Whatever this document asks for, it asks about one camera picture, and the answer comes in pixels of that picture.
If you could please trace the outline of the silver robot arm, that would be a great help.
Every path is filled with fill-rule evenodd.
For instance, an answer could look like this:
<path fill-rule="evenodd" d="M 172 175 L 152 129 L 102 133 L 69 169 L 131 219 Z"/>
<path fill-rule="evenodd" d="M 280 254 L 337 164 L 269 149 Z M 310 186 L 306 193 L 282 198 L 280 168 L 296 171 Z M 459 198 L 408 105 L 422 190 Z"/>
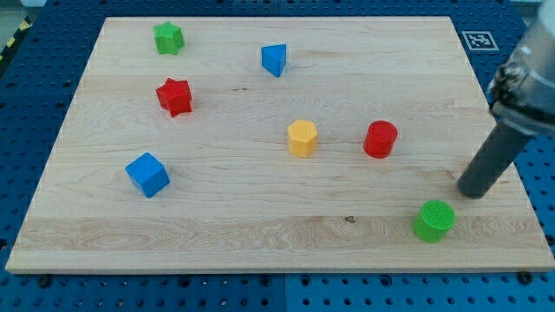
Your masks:
<path fill-rule="evenodd" d="M 526 134 L 554 135 L 554 0 L 540 5 L 488 91 L 499 120 Z"/>

